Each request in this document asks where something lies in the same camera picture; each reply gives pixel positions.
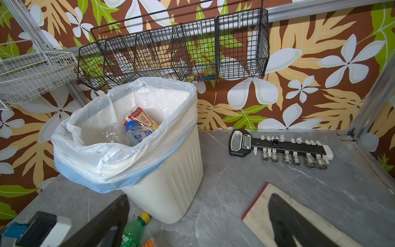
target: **red board edge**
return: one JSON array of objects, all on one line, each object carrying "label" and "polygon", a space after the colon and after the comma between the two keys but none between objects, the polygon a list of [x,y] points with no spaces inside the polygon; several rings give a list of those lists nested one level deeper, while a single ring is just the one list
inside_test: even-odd
[{"label": "red board edge", "polygon": [[241,220],[244,220],[244,218],[247,216],[248,212],[251,210],[252,206],[256,203],[256,201],[258,201],[258,198],[262,195],[263,191],[266,189],[266,187],[268,186],[268,182],[265,184],[265,186],[262,188],[261,192],[259,192],[259,194],[255,197],[255,200],[251,203],[251,205],[247,208],[247,210],[245,211],[245,213],[243,214],[243,216],[241,217]]}]

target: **marble surface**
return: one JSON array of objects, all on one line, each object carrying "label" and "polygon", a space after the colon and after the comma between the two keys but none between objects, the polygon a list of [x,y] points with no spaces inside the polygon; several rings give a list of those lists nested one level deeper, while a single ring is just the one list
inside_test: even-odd
[{"label": "marble surface", "polygon": [[[252,135],[258,138],[261,133]],[[310,170],[304,161],[300,167],[287,166],[281,156],[277,164],[263,162],[260,152],[244,158],[230,156],[229,136],[230,132],[199,133],[204,176],[191,206],[177,223],[163,224],[152,219],[143,240],[155,237],[162,247],[264,246],[241,216],[264,184],[270,182],[361,245],[395,246],[394,197],[334,132],[285,133],[287,139],[300,136],[329,145],[335,158],[326,171]],[[37,210],[65,216],[73,224],[66,236],[69,238],[121,194],[99,194],[60,175],[15,221],[27,222]],[[129,203],[128,220],[132,221],[141,209],[131,200]]]}]

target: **trash can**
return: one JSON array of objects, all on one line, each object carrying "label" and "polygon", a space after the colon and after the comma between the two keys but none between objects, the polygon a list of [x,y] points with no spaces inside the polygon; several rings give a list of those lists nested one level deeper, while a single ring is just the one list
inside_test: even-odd
[{"label": "trash can", "polygon": [[[140,106],[160,126],[136,146],[108,143],[105,126]],[[191,204],[203,167],[192,83],[142,77],[117,86],[63,120],[52,135],[59,172],[96,192],[121,189],[163,223],[180,220]]]}]

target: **tropical leaf wallpaper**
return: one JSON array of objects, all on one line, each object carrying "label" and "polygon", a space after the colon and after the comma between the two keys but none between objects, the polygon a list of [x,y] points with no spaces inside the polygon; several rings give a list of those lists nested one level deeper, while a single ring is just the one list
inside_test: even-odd
[{"label": "tropical leaf wallpaper", "polygon": [[[192,2],[198,0],[26,0],[24,3],[51,45],[63,49],[92,42],[88,31],[94,26]],[[291,2],[268,0],[263,4],[271,7]],[[182,11],[166,11],[111,25],[108,30],[101,29],[99,38],[259,6],[260,1],[213,0]],[[0,43],[29,38],[2,3],[0,25],[4,34]],[[256,36],[256,30],[249,30],[248,40],[238,40],[231,32],[223,33],[220,44],[226,48],[243,47],[254,42]],[[199,92],[200,130],[347,129],[395,49],[394,2],[270,23],[269,42],[270,60],[265,76],[194,82]],[[29,41],[7,44],[0,46],[0,57],[9,58],[34,49]],[[213,51],[202,48],[199,42],[192,43],[187,51],[196,64],[212,62]],[[161,54],[160,62],[169,62],[167,53]],[[248,67],[240,65],[236,69],[239,74],[248,75]],[[90,100],[106,93],[82,84],[79,87]],[[393,97],[367,135],[377,143],[371,145],[370,151],[392,175],[395,174],[392,169],[394,105]],[[50,136],[59,122],[77,108],[67,90],[61,87],[13,111],[0,113],[0,225],[15,217],[58,175]]]}]

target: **wire shelf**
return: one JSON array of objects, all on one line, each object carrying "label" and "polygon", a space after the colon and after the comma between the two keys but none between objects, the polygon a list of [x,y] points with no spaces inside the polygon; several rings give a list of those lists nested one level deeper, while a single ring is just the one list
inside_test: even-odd
[{"label": "wire shelf", "polygon": [[33,52],[0,60],[0,110],[9,111],[75,78],[71,52]]},{"label": "wire shelf", "polygon": [[268,60],[268,13],[256,8],[85,45],[77,77],[95,90],[142,76],[239,79],[263,76]]}]

